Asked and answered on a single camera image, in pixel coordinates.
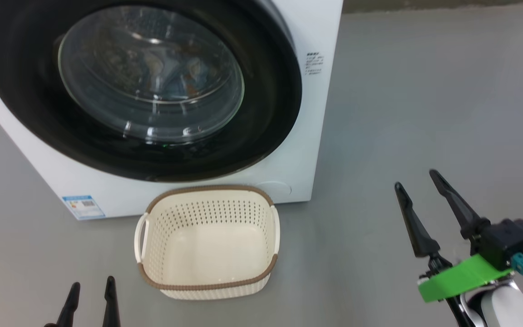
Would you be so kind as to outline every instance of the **basket rim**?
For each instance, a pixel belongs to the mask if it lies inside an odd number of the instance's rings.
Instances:
[[[270,207],[274,206],[274,202],[271,200],[270,196],[267,195],[264,191],[260,190],[259,188],[254,188],[253,186],[247,186],[247,185],[216,185],[216,186],[197,186],[194,188],[179,188],[177,190],[170,190],[167,191],[156,198],[154,198],[153,201],[149,204],[147,207],[147,213],[151,213],[154,206],[162,199],[169,197],[171,195],[176,194],[183,194],[183,193],[190,193],[190,192],[198,192],[198,191],[219,191],[219,190],[242,190],[242,191],[252,191],[255,192],[262,197],[266,199]],[[242,281],[237,282],[230,282],[230,283],[218,283],[218,284],[202,284],[202,285],[171,285],[171,284],[160,284],[155,281],[153,281],[148,275],[147,271],[145,271],[145,267],[143,263],[137,263],[138,269],[141,273],[141,276],[149,284],[150,286],[154,288],[158,288],[159,290],[175,290],[175,291],[203,291],[203,290],[216,290],[220,288],[231,288],[231,287],[239,287],[239,286],[245,286],[249,284],[254,284],[268,275],[270,275],[271,271],[274,269],[274,266],[276,265],[276,261],[278,260],[278,254],[274,253],[274,255],[271,258],[271,262],[268,265],[268,267],[263,271],[263,273],[260,273],[260,275],[257,275],[256,277],[244,279]]]

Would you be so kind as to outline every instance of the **washing machine door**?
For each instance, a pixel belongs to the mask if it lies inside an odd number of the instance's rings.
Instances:
[[[178,182],[274,151],[301,75],[268,1],[0,0],[0,97],[68,157]]]

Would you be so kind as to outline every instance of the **white washing machine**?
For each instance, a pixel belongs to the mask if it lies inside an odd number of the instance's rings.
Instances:
[[[311,198],[342,0],[0,0],[0,124],[77,219]]]

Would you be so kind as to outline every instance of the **laundry basket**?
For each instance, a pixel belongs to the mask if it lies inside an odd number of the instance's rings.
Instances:
[[[249,186],[166,192],[151,202],[134,235],[145,281],[182,300],[258,292],[279,249],[278,211],[267,194]]]

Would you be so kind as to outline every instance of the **sticker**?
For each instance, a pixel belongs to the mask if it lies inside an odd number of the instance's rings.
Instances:
[[[306,75],[316,75],[322,72],[324,56],[319,52],[308,52],[306,54]]]
[[[76,219],[104,218],[106,215],[100,210],[96,201],[90,195],[79,197],[62,197]]]

